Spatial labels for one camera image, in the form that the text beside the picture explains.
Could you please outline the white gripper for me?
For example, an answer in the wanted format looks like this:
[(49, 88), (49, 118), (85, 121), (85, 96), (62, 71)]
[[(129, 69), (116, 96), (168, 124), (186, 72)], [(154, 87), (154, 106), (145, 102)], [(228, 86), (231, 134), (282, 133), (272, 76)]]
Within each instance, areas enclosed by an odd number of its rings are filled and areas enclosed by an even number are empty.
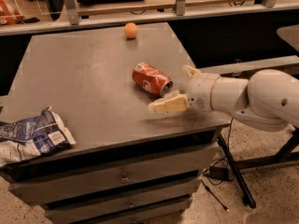
[(158, 99), (148, 105), (148, 110), (153, 113), (184, 112), (191, 106), (204, 111), (211, 112), (211, 96), (216, 81), (221, 77), (218, 74), (202, 73), (199, 69), (184, 65), (185, 75), (190, 80), (187, 85), (186, 94), (176, 94), (172, 97)]

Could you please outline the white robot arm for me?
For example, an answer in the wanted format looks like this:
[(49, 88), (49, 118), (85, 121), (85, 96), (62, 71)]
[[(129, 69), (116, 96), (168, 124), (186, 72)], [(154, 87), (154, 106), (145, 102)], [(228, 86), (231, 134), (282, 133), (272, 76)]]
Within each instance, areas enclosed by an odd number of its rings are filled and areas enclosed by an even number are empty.
[(291, 124), (299, 128), (299, 80), (282, 71), (264, 69), (249, 79), (204, 73), (184, 67), (189, 79), (185, 93), (172, 91), (149, 104), (153, 113), (196, 108), (218, 111), (252, 128), (267, 132)]

